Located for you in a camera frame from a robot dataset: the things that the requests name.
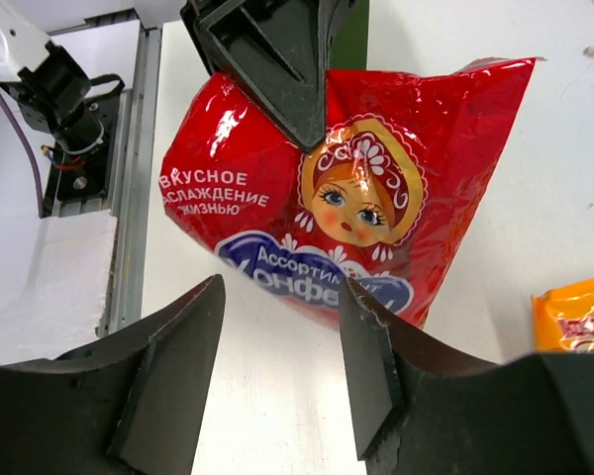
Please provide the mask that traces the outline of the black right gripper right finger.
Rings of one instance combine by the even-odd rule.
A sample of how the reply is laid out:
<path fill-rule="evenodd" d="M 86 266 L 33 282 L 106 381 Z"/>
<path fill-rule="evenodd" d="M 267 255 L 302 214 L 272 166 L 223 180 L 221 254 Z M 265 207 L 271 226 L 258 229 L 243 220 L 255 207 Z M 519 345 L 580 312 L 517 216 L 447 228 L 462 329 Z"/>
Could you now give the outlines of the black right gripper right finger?
<path fill-rule="evenodd" d="M 594 474 L 594 352 L 496 364 L 341 287 L 355 449 L 371 474 Z"/>

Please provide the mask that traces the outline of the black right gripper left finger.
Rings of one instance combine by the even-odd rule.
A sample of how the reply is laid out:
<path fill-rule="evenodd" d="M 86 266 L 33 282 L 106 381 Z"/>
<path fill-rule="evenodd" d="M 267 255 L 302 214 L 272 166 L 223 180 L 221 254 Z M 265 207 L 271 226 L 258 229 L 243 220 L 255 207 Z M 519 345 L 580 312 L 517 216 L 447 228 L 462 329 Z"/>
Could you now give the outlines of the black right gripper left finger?
<path fill-rule="evenodd" d="M 226 304 L 222 276 L 56 359 L 0 365 L 0 474 L 188 474 Z"/>

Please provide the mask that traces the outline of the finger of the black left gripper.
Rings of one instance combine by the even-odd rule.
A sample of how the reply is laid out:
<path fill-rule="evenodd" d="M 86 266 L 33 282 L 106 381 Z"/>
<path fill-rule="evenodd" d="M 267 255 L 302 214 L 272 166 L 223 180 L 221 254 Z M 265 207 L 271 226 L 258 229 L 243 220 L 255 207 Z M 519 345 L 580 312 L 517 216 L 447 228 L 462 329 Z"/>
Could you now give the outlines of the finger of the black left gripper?
<path fill-rule="evenodd" d="M 328 45 L 354 13 L 359 0 L 320 0 L 319 1 L 319 41 Z"/>
<path fill-rule="evenodd" d="M 180 11 L 208 72 L 222 72 L 295 145 L 324 138 L 324 1 L 187 1 Z"/>

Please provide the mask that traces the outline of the large red candy bag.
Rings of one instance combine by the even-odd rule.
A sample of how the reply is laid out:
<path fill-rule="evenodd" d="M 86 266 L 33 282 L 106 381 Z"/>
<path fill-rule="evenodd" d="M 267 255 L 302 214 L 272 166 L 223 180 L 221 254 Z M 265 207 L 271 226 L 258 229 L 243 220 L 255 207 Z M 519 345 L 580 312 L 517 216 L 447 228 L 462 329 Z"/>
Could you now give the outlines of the large red candy bag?
<path fill-rule="evenodd" d="M 422 327 L 511 133 L 536 62 L 448 75 L 330 70 L 303 151 L 224 74 L 165 154 L 166 215 L 260 288 L 335 321 L 352 278 Z"/>

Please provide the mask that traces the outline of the orange snack bag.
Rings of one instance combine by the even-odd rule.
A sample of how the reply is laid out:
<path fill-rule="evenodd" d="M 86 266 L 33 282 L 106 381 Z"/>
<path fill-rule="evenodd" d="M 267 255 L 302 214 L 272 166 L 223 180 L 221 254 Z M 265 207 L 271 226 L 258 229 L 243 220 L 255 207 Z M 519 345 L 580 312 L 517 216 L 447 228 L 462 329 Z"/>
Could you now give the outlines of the orange snack bag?
<path fill-rule="evenodd" d="M 538 351 L 594 352 L 594 278 L 533 296 Z"/>

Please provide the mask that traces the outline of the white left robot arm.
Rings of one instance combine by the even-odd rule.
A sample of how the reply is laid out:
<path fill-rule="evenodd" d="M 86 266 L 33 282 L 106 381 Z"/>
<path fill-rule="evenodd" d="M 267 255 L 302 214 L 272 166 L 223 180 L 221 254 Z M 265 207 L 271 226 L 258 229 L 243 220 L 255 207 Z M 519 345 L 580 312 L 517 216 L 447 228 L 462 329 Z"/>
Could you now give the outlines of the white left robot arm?
<path fill-rule="evenodd" d="M 355 1 L 187 1 L 183 24 L 211 75 L 222 73 L 264 114 L 244 134 L 263 158 L 278 146 L 310 151 L 326 131 L 326 71 Z M 51 135 L 53 168 L 79 178 L 105 177 L 110 134 L 85 99 L 95 85 L 64 47 L 0 1 L 0 97 L 16 101 L 29 126 Z"/>

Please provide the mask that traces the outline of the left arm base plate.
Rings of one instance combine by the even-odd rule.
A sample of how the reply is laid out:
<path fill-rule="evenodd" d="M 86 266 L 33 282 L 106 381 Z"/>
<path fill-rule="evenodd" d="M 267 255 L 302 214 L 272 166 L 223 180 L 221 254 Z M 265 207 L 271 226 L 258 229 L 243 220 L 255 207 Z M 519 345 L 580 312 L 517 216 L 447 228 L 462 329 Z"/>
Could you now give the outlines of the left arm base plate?
<path fill-rule="evenodd" d="M 60 142 L 42 147 L 50 163 L 44 193 L 44 215 L 61 215 L 71 207 L 79 213 L 105 204 L 114 183 L 116 165 L 127 138 L 127 94 L 99 95 L 85 101 L 85 111 L 103 128 L 92 148 L 69 153 Z"/>

